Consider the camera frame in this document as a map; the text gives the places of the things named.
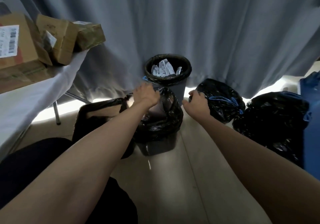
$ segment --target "person's right arm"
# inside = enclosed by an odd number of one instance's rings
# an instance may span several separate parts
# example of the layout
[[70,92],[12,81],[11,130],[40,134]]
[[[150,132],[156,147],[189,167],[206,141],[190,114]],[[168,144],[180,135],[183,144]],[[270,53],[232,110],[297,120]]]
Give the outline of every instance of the person's right arm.
[[320,181],[212,117],[203,93],[190,94],[192,101],[182,102],[185,111],[210,135],[272,223],[320,223]]

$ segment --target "brown box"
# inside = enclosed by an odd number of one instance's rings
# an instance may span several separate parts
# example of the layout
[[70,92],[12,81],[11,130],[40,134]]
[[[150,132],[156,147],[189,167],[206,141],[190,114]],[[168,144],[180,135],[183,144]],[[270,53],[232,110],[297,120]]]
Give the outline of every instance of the brown box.
[[75,21],[78,27],[77,41],[74,51],[85,51],[106,41],[100,24]]
[[36,24],[41,37],[51,43],[52,50],[48,50],[51,60],[63,65],[70,64],[78,27],[68,20],[54,19],[41,14],[38,15]]
[[47,65],[52,63],[35,24],[20,13],[1,16],[0,93],[51,78]]

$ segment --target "person's left hand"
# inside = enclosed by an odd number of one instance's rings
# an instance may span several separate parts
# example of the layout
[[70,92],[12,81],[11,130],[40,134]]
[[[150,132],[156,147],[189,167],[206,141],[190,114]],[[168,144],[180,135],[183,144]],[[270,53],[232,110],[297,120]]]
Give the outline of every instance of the person's left hand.
[[160,92],[155,91],[151,83],[142,83],[133,91],[134,105],[145,103],[148,109],[155,106],[160,100]]

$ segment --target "white tablecloth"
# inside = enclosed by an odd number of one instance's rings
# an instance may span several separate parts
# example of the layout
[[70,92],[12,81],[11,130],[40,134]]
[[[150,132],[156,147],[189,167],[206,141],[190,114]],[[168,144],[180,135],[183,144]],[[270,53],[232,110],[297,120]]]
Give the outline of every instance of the white tablecloth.
[[74,54],[71,63],[58,67],[51,79],[0,94],[0,161],[37,114],[70,89],[86,54]]

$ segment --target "white label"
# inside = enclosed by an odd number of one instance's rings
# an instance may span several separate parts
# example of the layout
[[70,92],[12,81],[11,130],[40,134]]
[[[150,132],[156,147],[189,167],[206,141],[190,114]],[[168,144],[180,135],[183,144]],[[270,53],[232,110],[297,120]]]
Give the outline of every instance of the white label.
[[51,35],[49,31],[45,31],[45,32],[46,32],[46,34],[47,34],[47,38],[48,38],[49,41],[50,41],[50,45],[51,45],[51,47],[53,48],[54,45],[56,44],[57,39],[56,39],[53,35]]
[[91,22],[75,21],[74,24],[91,24]]
[[0,26],[0,58],[17,56],[19,25]]

